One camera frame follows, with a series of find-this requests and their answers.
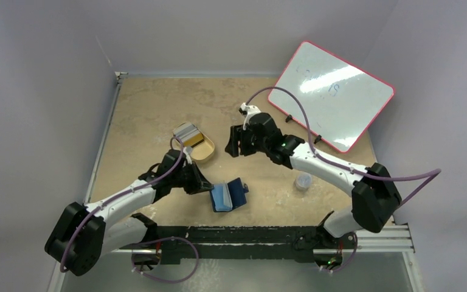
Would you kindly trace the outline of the beige oval plastic tray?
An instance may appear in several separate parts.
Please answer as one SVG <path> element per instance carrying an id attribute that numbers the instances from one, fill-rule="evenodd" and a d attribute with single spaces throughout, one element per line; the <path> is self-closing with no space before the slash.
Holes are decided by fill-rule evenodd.
<path id="1" fill-rule="evenodd" d="M 215 144 L 212 142 L 212 140 L 203 132 L 202 134 L 204 135 L 204 142 L 200 143 L 195 147 L 185 147 L 182 143 L 184 151 L 190 156 L 190 159 L 192 159 L 195 162 L 208 161 L 213 156 L 215 151 Z"/>

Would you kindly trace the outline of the navy blue leather card holder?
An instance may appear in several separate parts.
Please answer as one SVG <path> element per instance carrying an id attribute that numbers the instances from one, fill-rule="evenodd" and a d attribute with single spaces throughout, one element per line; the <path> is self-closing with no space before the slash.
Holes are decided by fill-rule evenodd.
<path id="1" fill-rule="evenodd" d="M 231 212 L 244 206 L 247 203 L 246 194 L 249 187 L 242 182 L 241 178 L 236 178 L 230 182 L 214 184 L 209 192 L 212 201 L 212 210 L 216 213 Z"/>

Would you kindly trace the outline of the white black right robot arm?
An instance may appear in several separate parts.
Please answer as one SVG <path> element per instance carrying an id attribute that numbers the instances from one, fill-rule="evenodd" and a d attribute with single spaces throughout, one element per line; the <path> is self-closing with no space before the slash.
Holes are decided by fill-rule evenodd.
<path id="1" fill-rule="evenodd" d="M 351 206 L 329 213 L 319 224 L 318 242 L 330 248 L 358 230 L 379 233 L 401 203 L 387 169 L 378 163 L 356 165 L 310 147 L 304 139 L 283 134 L 268 113 L 230 128 L 226 153 L 232 157 L 264 153 L 273 163 L 318 177 L 351 198 Z"/>

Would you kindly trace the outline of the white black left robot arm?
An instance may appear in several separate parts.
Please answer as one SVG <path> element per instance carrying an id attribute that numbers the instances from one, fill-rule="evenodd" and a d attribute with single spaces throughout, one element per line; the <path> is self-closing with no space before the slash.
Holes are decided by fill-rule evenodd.
<path id="1" fill-rule="evenodd" d="M 151 248 L 157 232 L 136 211 L 167 196 L 172 189 L 188 195 L 213 189 L 198 165 L 183 151 L 169 150 L 123 190 L 94 203 L 73 202 L 65 207 L 44 245 L 63 273 L 86 274 L 102 254 L 136 243 Z"/>

